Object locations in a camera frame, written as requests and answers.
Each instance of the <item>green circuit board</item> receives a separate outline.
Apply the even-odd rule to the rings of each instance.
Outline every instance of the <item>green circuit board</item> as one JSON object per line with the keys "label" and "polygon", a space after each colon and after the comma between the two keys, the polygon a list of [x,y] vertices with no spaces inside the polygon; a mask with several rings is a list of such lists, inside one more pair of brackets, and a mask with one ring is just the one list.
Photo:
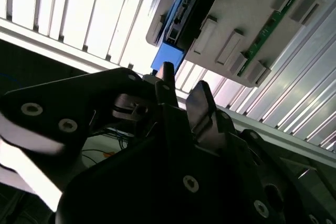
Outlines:
{"label": "green circuit board", "polygon": [[256,39],[253,41],[252,45],[248,48],[246,52],[244,52],[244,56],[247,58],[247,61],[239,71],[238,76],[241,76],[244,73],[248,65],[251,63],[251,61],[256,56],[266,40],[269,38],[269,36],[277,28],[277,26],[294,2],[295,0],[289,0],[280,12],[277,10],[273,11],[267,22],[262,27],[261,31],[258,33]]}

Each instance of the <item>cable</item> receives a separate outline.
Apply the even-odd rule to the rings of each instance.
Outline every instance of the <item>cable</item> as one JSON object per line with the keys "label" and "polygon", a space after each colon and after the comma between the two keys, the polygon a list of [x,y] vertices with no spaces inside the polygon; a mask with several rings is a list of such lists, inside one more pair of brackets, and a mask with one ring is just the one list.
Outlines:
{"label": "cable", "polygon": [[104,154],[111,155],[111,154],[108,153],[108,152],[104,152],[104,151],[102,151],[102,150],[98,150],[98,149],[86,149],[86,150],[82,150],[82,152],[88,152],[88,151],[102,152],[102,153],[104,153]]}
{"label": "cable", "polygon": [[19,87],[22,88],[21,83],[20,83],[18,80],[16,80],[15,78],[13,78],[13,77],[11,77],[11,76],[5,74],[5,73],[0,73],[0,76],[5,77],[5,78],[7,78],[8,80],[11,80],[11,81],[16,82],[16,84],[18,84]]}
{"label": "cable", "polygon": [[82,154],[82,156],[83,156],[83,157],[87,157],[87,158],[88,158],[88,159],[90,159],[92,162],[94,162],[94,164],[96,164],[96,165],[97,165],[97,162],[96,162],[96,161],[94,161],[94,160],[93,160],[91,157],[89,157],[89,156],[87,156],[87,155],[83,155],[83,154]]}

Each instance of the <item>blue component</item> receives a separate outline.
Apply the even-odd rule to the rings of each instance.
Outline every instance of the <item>blue component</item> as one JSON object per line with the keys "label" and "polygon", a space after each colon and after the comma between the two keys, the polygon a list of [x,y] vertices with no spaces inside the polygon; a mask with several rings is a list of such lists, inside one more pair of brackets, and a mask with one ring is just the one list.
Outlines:
{"label": "blue component", "polygon": [[180,63],[184,57],[184,51],[176,48],[166,42],[162,42],[158,50],[158,53],[153,60],[151,68],[159,71],[160,67],[165,61],[171,62],[174,64],[174,70],[177,71]]}

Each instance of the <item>black cable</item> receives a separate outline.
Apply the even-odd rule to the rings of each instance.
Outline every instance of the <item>black cable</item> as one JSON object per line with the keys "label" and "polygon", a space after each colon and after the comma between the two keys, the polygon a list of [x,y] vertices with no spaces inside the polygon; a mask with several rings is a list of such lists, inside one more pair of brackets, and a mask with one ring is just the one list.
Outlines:
{"label": "black cable", "polygon": [[104,151],[99,150],[99,149],[86,149],[86,150],[82,150],[82,152],[88,152],[88,151],[102,152],[102,153],[104,153],[104,154],[111,155],[110,153],[108,153],[108,152],[104,152]]}
{"label": "black cable", "polygon": [[83,155],[83,154],[82,154],[82,156],[83,156],[83,157],[87,157],[87,158],[90,159],[92,162],[94,162],[94,164],[97,164],[97,162],[94,161],[91,157],[89,157],[89,156],[87,156],[87,155]]}

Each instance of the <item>screw head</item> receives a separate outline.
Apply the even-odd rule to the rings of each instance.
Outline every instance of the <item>screw head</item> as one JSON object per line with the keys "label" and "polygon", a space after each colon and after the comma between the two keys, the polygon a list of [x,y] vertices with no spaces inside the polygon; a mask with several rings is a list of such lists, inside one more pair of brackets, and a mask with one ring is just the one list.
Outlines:
{"label": "screw head", "polygon": [[260,200],[256,200],[254,201],[254,207],[261,216],[263,216],[264,218],[268,218],[269,211],[264,203],[262,203]]}
{"label": "screw head", "polygon": [[310,218],[311,222],[313,222],[314,224],[319,224],[319,221],[315,218],[314,215],[309,215],[309,218]]}
{"label": "screw head", "polygon": [[254,139],[257,139],[258,138],[258,135],[254,132],[251,132],[250,133],[251,137],[253,137]]}
{"label": "screw head", "polygon": [[183,177],[183,184],[185,188],[187,188],[192,193],[197,192],[200,188],[197,180],[194,177],[189,176],[189,175],[186,175]]}
{"label": "screw head", "polygon": [[132,74],[129,74],[129,75],[128,75],[128,78],[130,78],[131,80],[135,81],[135,76],[132,75]]}
{"label": "screw head", "polygon": [[37,116],[42,114],[43,108],[37,103],[28,102],[21,106],[21,111],[25,115]]}
{"label": "screw head", "polygon": [[78,125],[74,120],[65,118],[59,121],[58,127],[63,132],[71,133],[71,132],[76,131]]}

